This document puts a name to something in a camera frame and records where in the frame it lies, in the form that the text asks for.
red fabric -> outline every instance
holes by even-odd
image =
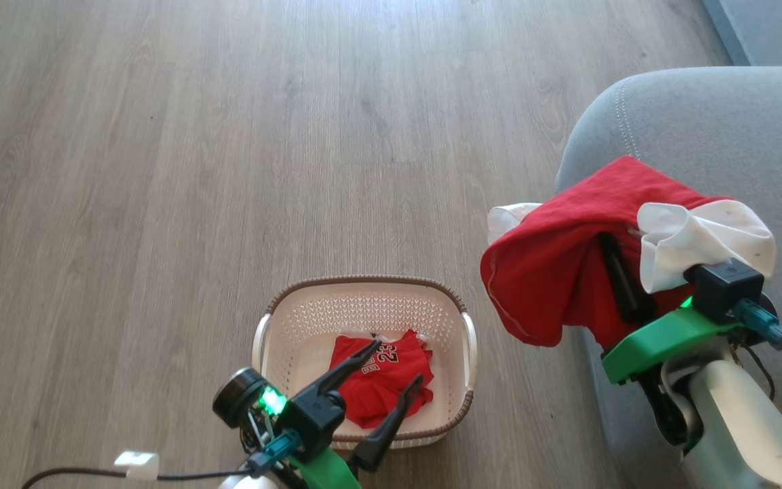
[[[331,354],[330,368],[350,358],[370,341],[367,338],[338,336]],[[424,350],[424,347],[425,344],[418,340],[412,330],[406,331],[397,341],[383,343],[378,352],[373,353],[373,358],[367,360],[360,371],[354,372],[339,387],[339,394],[346,402],[346,418],[361,428],[378,427],[388,412],[394,411],[400,393],[416,375],[424,375],[422,386],[434,380],[429,365],[432,352]],[[407,417],[433,399],[434,393],[422,387]]]
[[[621,321],[596,235],[611,232],[639,278],[639,207],[648,202],[698,207],[705,197],[633,157],[621,157],[540,205],[481,257],[481,279],[503,326],[518,340],[556,346],[562,325],[589,328],[603,347],[633,330]],[[689,286],[654,294],[657,314],[676,309]]]

white fabric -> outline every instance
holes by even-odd
[[[680,205],[647,203],[639,209],[641,284],[648,293],[686,284],[695,264],[739,259],[770,278],[777,246],[772,232],[747,205],[719,200],[687,211]]]
[[[530,214],[541,204],[521,203],[494,207],[487,213],[487,244],[491,245],[500,236],[512,231],[527,214]]]

black cable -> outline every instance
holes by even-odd
[[[125,479],[124,471],[105,471],[102,469],[90,469],[86,467],[57,467],[55,469],[40,471],[39,473],[30,477],[30,479],[27,480],[24,485],[22,485],[22,489],[29,489],[31,486],[34,486],[35,483],[37,483],[41,479],[47,479],[47,477],[66,474],[66,473],[81,474],[81,475],[98,475],[101,477],[120,477],[120,479]]]
[[[34,486],[41,479],[47,479],[54,475],[62,474],[77,474],[77,475],[96,475],[101,477],[118,477],[118,479],[125,479],[126,473],[124,471],[108,471],[102,469],[91,469],[87,467],[56,467],[46,471],[40,471],[35,474],[22,485],[21,489],[29,489]],[[231,471],[206,471],[205,473],[183,473],[183,474],[159,474],[157,480],[164,481],[177,481],[177,480],[199,480],[199,479],[219,479],[220,477],[242,476],[248,477],[252,475],[252,471],[249,469],[243,470],[231,470]]]
[[[159,474],[157,480],[200,480],[200,479],[221,479],[221,477],[252,475],[252,469],[236,469],[233,471],[205,471],[205,473],[176,473]]]
[[[746,344],[742,346],[745,350],[747,350],[747,353],[750,353],[751,358],[754,362],[756,362],[756,366],[758,366],[761,371],[762,375],[766,376],[766,380],[768,381],[768,398],[770,400],[774,400],[774,380],[772,377],[770,377],[770,374],[768,373],[766,366],[762,364],[762,360],[760,360],[760,357],[753,352],[753,350],[750,349]]]

white plastic basket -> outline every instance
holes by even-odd
[[[336,276],[292,285],[267,307],[252,346],[252,367],[291,396],[328,371],[341,331],[426,337],[434,400],[403,421],[391,448],[434,443],[469,411],[475,386],[475,328],[459,297],[439,282],[404,276]],[[332,448],[351,450],[369,433],[346,420]]]

green robot part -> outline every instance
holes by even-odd
[[[741,323],[717,325],[692,307],[682,307],[623,338],[602,359],[602,367],[608,380],[618,384],[738,327]]]
[[[360,489],[346,462],[330,448],[308,464],[296,457],[289,458],[288,463],[301,471],[301,477],[310,489]]]

